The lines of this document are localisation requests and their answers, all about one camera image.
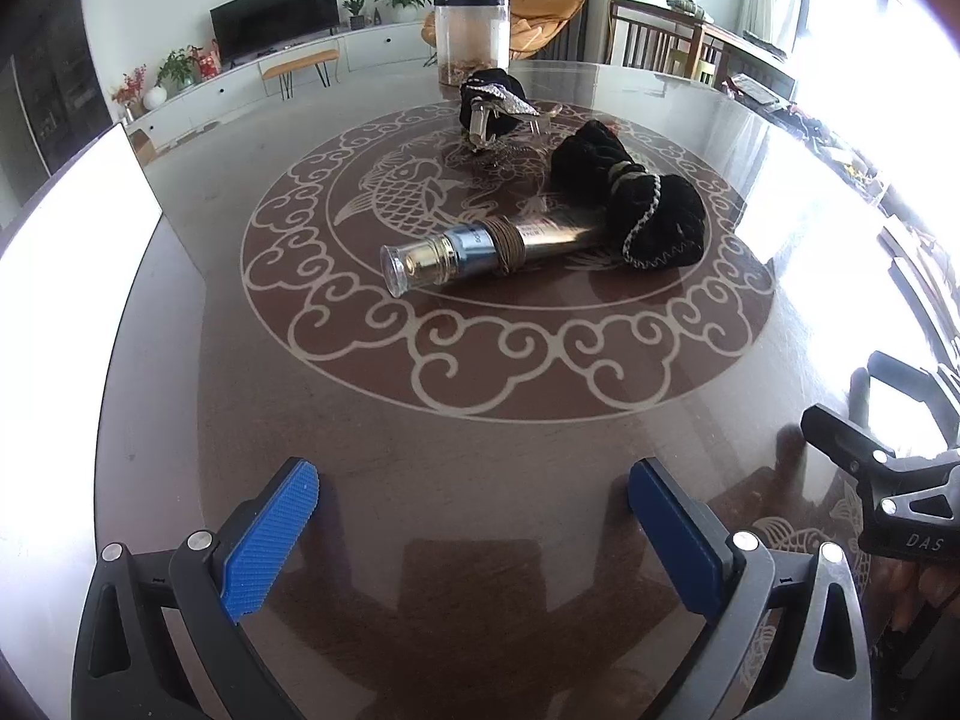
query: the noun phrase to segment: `tv stand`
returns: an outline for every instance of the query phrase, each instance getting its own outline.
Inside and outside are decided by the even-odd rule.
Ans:
[[[227,70],[224,66],[224,71],[219,76],[187,87],[159,108],[141,116],[133,124],[128,124],[127,132],[142,129],[155,148],[162,148],[210,122],[229,121],[240,116],[241,110],[248,105],[261,103],[273,95],[280,96],[280,81],[264,81],[264,71],[320,50],[336,47],[340,51],[337,64],[341,76],[344,71],[352,73],[394,62],[416,60],[422,64],[430,53],[430,47],[421,38],[419,23],[367,26],[332,36],[328,36],[327,32],[328,30],[323,30],[320,36],[308,38],[298,46],[272,46],[258,55],[248,55],[235,60],[232,69]],[[294,77],[296,85],[318,80],[318,76],[312,73],[312,68],[309,70],[310,73],[304,73],[299,78]],[[333,67],[330,70],[330,74],[336,77],[338,69]]]

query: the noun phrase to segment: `brown tabletop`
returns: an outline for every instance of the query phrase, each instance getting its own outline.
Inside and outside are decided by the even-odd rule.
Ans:
[[[701,624],[627,508],[637,458],[728,528],[832,539],[861,589],[870,573],[856,495],[797,423],[843,410],[874,349],[929,360],[878,213],[706,86],[511,72],[565,104],[555,141],[602,115],[688,177],[704,260],[637,274],[583,252],[390,298],[380,245],[557,201],[533,151],[469,156],[431,69],[268,106],[146,169],[166,218],[104,393],[98,547],[170,548],[313,461],[318,512],[243,622],[307,717],[636,717]]]

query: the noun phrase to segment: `orange bench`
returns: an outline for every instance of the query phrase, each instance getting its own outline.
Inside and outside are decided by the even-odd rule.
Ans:
[[[263,71],[263,79],[280,79],[280,99],[289,100],[294,95],[294,70],[302,70],[313,65],[320,76],[320,83],[323,87],[330,86],[330,71],[326,69],[326,63],[335,62],[340,59],[340,52],[337,49],[327,49],[323,52],[311,53],[309,56],[302,56],[300,59],[291,59],[289,62],[283,62],[280,65],[274,65]]]

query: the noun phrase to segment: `hand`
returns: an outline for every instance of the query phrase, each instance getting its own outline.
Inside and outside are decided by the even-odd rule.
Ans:
[[[896,594],[890,625],[894,631],[905,631],[920,608],[920,600],[939,607],[960,587],[960,568],[939,565],[923,567],[915,562],[894,560],[887,587]],[[960,616],[960,596],[954,598],[947,612]]]

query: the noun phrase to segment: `clear plastic cap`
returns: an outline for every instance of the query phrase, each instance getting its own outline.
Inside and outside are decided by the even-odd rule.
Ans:
[[[457,271],[457,255],[445,235],[402,247],[380,247],[380,269],[394,298],[418,287],[443,284]]]

